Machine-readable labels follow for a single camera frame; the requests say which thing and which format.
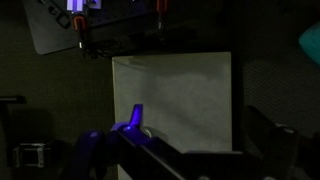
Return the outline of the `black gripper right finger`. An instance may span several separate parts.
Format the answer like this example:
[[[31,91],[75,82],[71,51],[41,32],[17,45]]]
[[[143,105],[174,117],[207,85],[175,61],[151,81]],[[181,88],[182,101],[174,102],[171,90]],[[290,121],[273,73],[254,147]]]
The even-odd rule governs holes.
[[[298,132],[292,127],[274,123],[254,106],[244,107],[242,130],[264,156],[297,155]]]

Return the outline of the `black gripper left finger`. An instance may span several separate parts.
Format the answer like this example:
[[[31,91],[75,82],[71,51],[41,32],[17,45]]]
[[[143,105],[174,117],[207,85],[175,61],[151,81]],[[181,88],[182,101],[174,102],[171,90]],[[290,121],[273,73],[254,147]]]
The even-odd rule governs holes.
[[[135,104],[131,113],[129,124],[136,128],[140,128],[143,120],[143,105]]]

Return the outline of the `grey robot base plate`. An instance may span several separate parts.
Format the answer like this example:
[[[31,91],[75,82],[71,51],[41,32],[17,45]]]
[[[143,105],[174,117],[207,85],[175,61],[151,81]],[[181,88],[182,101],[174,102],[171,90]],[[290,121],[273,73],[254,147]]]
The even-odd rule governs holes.
[[[90,49],[109,40],[156,27],[152,0],[92,0],[87,10],[87,43]],[[51,54],[78,45],[73,14],[67,0],[22,0],[35,50]]]

